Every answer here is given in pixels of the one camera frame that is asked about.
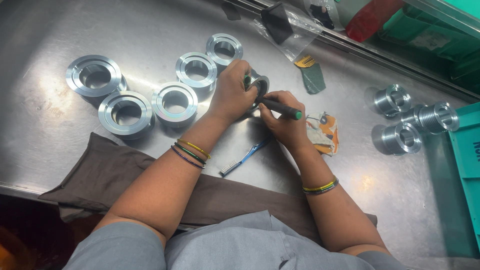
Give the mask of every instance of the brown cloth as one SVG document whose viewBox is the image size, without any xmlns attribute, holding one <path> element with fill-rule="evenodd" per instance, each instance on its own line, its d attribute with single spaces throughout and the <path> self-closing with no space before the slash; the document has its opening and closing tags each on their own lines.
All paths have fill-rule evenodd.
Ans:
<svg viewBox="0 0 480 270">
<path fill-rule="evenodd" d="M 154 158 L 119 146 L 95 133 L 87 149 L 63 182 L 38 198 L 59 203 L 64 221 L 108 211 L 123 191 Z M 295 197 L 252 185 L 200 174 L 180 225 L 200 227 L 239 215 L 268 210 L 294 231 L 322 244 L 305 197 Z M 366 214 L 377 225 L 375 215 Z"/>
</svg>

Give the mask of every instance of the orange patterned rag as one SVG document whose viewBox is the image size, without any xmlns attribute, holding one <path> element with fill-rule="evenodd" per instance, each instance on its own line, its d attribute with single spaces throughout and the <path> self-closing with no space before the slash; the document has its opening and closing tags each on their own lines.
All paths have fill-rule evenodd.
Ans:
<svg viewBox="0 0 480 270">
<path fill-rule="evenodd" d="M 339 143 L 335 117 L 324 111 L 307 115 L 307 136 L 320 153 L 330 157 L 337 153 Z"/>
</svg>

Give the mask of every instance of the sleeve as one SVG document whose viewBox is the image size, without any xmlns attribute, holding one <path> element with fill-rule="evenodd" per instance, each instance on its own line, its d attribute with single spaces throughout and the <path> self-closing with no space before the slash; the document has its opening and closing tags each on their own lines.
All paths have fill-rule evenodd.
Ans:
<svg viewBox="0 0 480 270">
<path fill-rule="evenodd" d="M 380 251 L 364 251 L 357 257 L 368 262 L 375 270 L 406 270 L 394 257 Z"/>
<path fill-rule="evenodd" d="M 162 243 L 153 231 L 133 222 L 116 222 L 79 243 L 64 269 L 166 268 Z"/>
</svg>

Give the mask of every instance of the yellow bangle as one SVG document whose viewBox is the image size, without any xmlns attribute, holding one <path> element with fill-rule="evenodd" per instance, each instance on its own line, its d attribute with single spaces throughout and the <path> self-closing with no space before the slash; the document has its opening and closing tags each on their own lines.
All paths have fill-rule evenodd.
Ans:
<svg viewBox="0 0 480 270">
<path fill-rule="evenodd" d="M 211 158 L 212 158 L 207 152 L 201 150 L 200 148 L 198 148 L 198 147 L 196 147 L 195 145 L 187 142 L 187 141 L 184 140 L 184 139 L 177 139 L 177 142 L 185 143 L 186 145 L 193 147 L 194 149 L 200 151 L 200 153 L 204 154 L 204 155 L 207 157 L 207 159 L 211 159 Z"/>
<path fill-rule="evenodd" d="M 303 190 L 305 191 L 319 191 L 319 190 L 322 190 L 322 189 L 325 189 L 327 187 L 329 187 L 330 185 L 333 185 L 333 183 L 335 182 L 335 179 L 336 177 L 333 176 L 333 181 L 331 181 L 330 183 L 326 184 L 326 185 L 323 185 L 321 187 L 315 187 L 315 188 L 306 188 L 304 186 L 302 186 Z"/>
</svg>

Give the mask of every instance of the blue toothbrush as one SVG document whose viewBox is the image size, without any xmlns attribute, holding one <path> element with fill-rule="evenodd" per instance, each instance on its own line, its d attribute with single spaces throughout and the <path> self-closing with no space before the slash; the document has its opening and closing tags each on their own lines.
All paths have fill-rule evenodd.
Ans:
<svg viewBox="0 0 480 270">
<path fill-rule="evenodd" d="M 233 171 L 236 167 L 243 164 L 253 153 L 255 153 L 255 151 L 257 151 L 258 149 L 266 146 L 272 139 L 273 139 L 273 135 L 271 134 L 265 140 L 263 140 L 263 141 L 259 142 L 258 144 L 252 146 L 252 148 L 250 149 L 250 152 L 248 152 L 248 154 L 240 162 L 237 163 L 236 161 L 232 161 L 229 164 L 227 164 L 225 167 L 223 167 L 219 172 L 220 175 L 222 177 L 225 177 L 227 174 L 229 174 L 231 171 Z"/>
</svg>

